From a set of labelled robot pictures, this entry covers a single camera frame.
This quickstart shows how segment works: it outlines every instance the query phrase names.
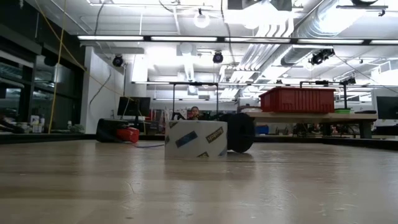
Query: red plastic crate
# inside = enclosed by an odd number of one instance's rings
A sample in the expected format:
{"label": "red plastic crate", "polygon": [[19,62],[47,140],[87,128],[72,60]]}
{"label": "red plastic crate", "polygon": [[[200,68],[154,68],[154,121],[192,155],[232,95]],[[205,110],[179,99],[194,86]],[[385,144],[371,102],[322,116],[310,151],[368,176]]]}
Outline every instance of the red plastic crate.
{"label": "red plastic crate", "polygon": [[264,112],[334,113],[334,90],[276,87],[260,95]]}

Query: wooden floor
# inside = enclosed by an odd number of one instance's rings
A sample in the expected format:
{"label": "wooden floor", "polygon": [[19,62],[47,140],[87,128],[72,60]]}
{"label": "wooden floor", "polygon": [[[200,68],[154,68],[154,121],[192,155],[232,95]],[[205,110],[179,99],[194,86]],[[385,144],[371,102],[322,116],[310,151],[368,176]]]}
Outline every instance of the wooden floor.
{"label": "wooden floor", "polygon": [[206,162],[95,141],[2,145],[0,223],[396,224],[398,153],[263,143]]}

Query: workbench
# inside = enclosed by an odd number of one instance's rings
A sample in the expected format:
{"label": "workbench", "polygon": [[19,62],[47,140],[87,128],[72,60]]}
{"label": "workbench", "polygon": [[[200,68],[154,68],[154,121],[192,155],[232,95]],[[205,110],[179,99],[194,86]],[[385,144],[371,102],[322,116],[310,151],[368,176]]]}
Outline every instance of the workbench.
{"label": "workbench", "polygon": [[310,114],[310,113],[273,113],[246,112],[254,118],[255,123],[319,123],[323,125],[323,135],[331,136],[332,124],[358,124],[362,139],[372,138],[372,124],[377,120],[376,114]]}

